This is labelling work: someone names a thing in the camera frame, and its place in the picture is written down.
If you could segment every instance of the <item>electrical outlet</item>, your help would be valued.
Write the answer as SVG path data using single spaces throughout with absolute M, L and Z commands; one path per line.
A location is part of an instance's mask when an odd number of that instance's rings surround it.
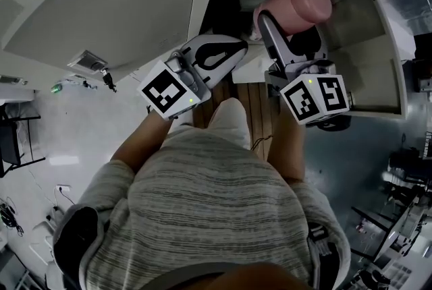
M 60 190 L 62 192 L 70 192 L 71 190 L 71 186 L 70 185 L 56 185 L 55 189 L 58 190 L 60 192 Z

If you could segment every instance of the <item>wooden floor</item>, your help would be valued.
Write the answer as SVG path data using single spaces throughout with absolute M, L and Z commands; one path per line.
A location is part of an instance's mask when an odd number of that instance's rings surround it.
M 207 128 L 213 112 L 229 97 L 237 98 L 243 104 L 248 119 L 251 147 L 261 140 L 254 151 L 261 159 L 266 160 L 271 138 L 262 139 L 273 134 L 279 115 L 279 100 L 266 97 L 264 83 L 233 84 L 229 79 L 222 80 L 212 90 L 212 99 L 193 110 L 194 126 Z

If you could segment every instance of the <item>white floor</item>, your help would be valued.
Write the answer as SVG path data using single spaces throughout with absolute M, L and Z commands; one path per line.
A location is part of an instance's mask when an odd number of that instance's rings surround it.
M 139 71 L 134 78 L 128 76 L 121 80 L 117 93 L 106 86 L 99 86 L 98 90 L 64 86 L 56 94 L 39 92 L 32 102 L 42 117 L 30 124 L 32 145 L 36 149 L 34 157 L 47 159 L 16 169 L 0 180 L 0 198 L 9 197 L 15 204 L 24 236 L 19 237 L 16 230 L 0 229 L 7 232 L 10 248 L 38 277 L 44 277 L 46 266 L 29 248 L 33 242 L 32 228 L 50 213 L 51 202 L 58 200 L 64 210 L 71 205 L 58 191 L 54 195 L 57 184 L 70 185 L 72 190 L 66 194 L 77 202 L 98 168 L 146 117 L 146 102 L 136 91 L 137 76 L 143 78 L 144 73 Z M 22 104 L 22 111 L 25 109 L 28 109 L 26 103 Z M 190 121 L 192 112 L 183 114 L 181 121 L 176 120 L 174 125 Z M 25 134 L 23 126 L 19 137 L 25 144 L 24 159 L 29 161 Z M 35 249 L 46 259 L 51 258 L 43 244 L 36 245 Z

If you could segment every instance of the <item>pink object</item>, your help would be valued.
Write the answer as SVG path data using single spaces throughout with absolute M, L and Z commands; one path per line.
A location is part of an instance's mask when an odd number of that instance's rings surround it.
M 315 24 L 325 22 L 331 15 L 330 0 L 266 0 L 254 10 L 254 25 L 257 36 L 258 15 L 269 11 L 277 20 L 286 35 L 305 31 Z

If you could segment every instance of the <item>gray striped shirt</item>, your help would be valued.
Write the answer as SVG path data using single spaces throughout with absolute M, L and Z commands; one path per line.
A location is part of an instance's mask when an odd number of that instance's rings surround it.
M 215 262 L 272 262 L 309 283 L 308 222 L 327 227 L 338 248 L 336 285 L 348 272 L 348 241 L 323 194 L 306 183 L 290 187 L 253 152 L 204 129 L 170 134 L 136 175 L 120 161 L 104 165 L 80 203 L 110 210 L 86 270 L 88 290 L 137 290 Z

